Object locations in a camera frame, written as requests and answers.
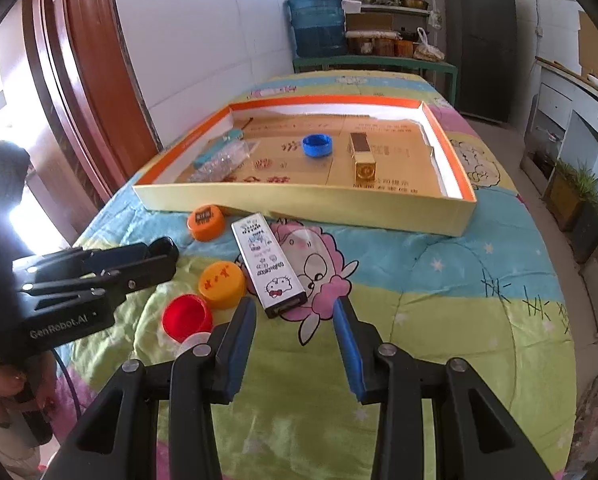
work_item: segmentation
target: bed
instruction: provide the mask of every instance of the bed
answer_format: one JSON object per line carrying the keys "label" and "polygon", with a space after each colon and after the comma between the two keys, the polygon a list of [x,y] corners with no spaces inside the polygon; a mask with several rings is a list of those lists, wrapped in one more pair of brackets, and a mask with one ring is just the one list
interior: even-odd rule
{"label": "bed", "polygon": [[[503,167],[469,124],[415,75],[301,73],[274,78],[236,101],[276,94],[425,101],[460,154],[478,203],[458,238],[269,219],[284,250],[304,251],[313,294],[284,317],[268,320],[259,313],[242,389],[230,406],[213,407],[224,478],[369,478],[378,407],[359,405],[348,389],[332,328],[332,304],[341,295],[348,295],[359,318],[373,323],[384,341],[415,357],[465,357],[559,478],[575,419],[574,345],[546,247]],[[132,189],[137,178],[116,193],[78,243],[109,248],[167,235],[181,257],[174,279],[130,295],[113,327],[61,348],[84,407],[129,357],[146,365],[172,360],[177,344],[161,328],[163,308],[195,292],[207,265],[237,261],[239,255],[230,230],[200,243],[188,234],[187,214],[147,211]],[[287,242],[293,239],[309,240],[310,250],[306,244],[291,248]],[[63,377],[57,395],[53,424],[61,441],[75,421]],[[426,478],[434,478],[431,410],[424,408]],[[159,480],[168,478],[167,421],[162,403]]]}

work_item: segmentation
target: jar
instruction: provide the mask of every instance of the jar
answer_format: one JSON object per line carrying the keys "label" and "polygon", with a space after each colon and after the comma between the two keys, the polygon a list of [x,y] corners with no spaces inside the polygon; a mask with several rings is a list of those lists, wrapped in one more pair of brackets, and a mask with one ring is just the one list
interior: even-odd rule
{"label": "jar", "polygon": [[375,38],[375,56],[394,56],[395,40]]}
{"label": "jar", "polygon": [[397,56],[398,57],[412,57],[414,53],[414,44],[412,41],[399,40],[397,41]]}
{"label": "jar", "polygon": [[370,56],[373,52],[373,40],[370,38],[348,38],[348,50],[358,56]]}

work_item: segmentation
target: orange bottle cap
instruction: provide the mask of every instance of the orange bottle cap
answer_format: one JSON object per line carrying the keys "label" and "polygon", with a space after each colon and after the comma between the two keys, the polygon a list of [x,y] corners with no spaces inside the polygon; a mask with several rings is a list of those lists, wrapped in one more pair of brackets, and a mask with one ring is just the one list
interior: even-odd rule
{"label": "orange bottle cap", "polygon": [[210,308],[234,308],[246,294],[246,278],[232,262],[215,262],[199,276],[199,296]]}
{"label": "orange bottle cap", "polygon": [[221,236],[225,229],[223,213],[216,205],[203,205],[188,217],[188,230],[195,240],[209,242]]}

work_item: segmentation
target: floor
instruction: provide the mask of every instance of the floor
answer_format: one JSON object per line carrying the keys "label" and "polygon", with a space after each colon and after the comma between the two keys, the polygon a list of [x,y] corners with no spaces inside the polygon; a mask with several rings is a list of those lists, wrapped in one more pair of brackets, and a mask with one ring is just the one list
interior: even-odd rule
{"label": "floor", "polygon": [[468,122],[512,178],[548,248],[570,318],[575,342],[576,392],[580,396],[598,374],[598,341],[594,338],[594,313],[586,286],[578,273],[579,265],[574,261],[567,238],[546,209],[539,192],[519,168],[524,152],[522,134],[507,124],[496,126],[477,120]]}

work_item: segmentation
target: clear plastic packaging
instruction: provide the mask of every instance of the clear plastic packaging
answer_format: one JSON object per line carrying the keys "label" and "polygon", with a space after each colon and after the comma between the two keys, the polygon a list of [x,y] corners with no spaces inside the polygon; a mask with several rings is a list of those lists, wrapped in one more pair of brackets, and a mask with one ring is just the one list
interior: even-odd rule
{"label": "clear plastic packaging", "polygon": [[249,158],[257,142],[233,140],[188,178],[189,182],[221,182]]}
{"label": "clear plastic packaging", "polygon": [[441,52],[437,47],[432,46],[428,43],[428,36],[426,35],[426,31],[423,30],[421,27],[417,29],[419,34],[419,39],[421,43],[415,49],[415,53],[412,57],[415,59],[423,59],[425,61],[443,61],[445,59],[445,54]]}

